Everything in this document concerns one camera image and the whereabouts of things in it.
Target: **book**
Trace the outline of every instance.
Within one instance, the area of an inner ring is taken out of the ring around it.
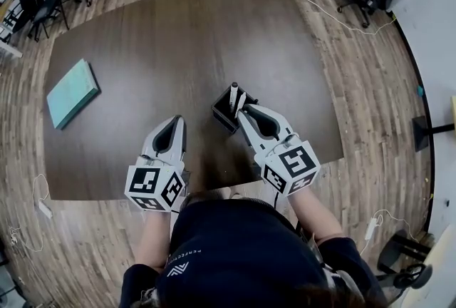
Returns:
[[[99,91],[88,62],[81,59],[47,96],[54,128],[65,127]]]

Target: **dark wooden table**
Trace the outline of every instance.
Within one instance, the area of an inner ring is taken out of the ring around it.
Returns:
[[[328,85],[294,0],[142,0],[56,39],[45,95],[80,58],[101,94],[63,130],[44,104],[46,177],[54,200],[124,198],[146,135],[175,114],[187,122],[190,189],[254,179],[242,133],[211,104],[232,81],[283,114],[321,163],[343,157]]]

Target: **dark blue shirt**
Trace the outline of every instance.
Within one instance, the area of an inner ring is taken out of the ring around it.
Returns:
[[[326,264],[349,273],[364,295],[383,293],[349,238],[319,246]],[[124,275],[121,308],[157,287],[169,306],[280,306],[286,292],[327,287],[323,268],[272,207],[251,200],[211,200],[187,206],[175,224],[162,274],[133,265]]]

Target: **pen holder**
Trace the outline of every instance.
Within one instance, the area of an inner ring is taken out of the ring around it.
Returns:
[[[228,86],[228,89],[225,90],[221,96],[212,104],[212,112],[214,114],[215,119],[217,119],[231,134],[236,133],[237,129],[239,128],[239,123],[237,122],[237,118],[234,117],[236,113],[236,109],[234,112],[231,113],[229,111],[229,94],[231,92],[231,86]],[[242,88],[237,89],[237,97],[236,97],[236,106],[239,98],[244,93]],[[258,99],[253,99],[248,93],[246,93],[245,104],[257,104]]]

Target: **hair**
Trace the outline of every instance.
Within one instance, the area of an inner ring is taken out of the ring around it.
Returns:
[[[361,299],[350,290],[328,290],[321,287],[306,286],[289,291],[284,298],[284,307],[287,308],[386,308],[374,298]],[[131,308],[172,307],[166,302],[157,304],[153,299],[132,304]]]

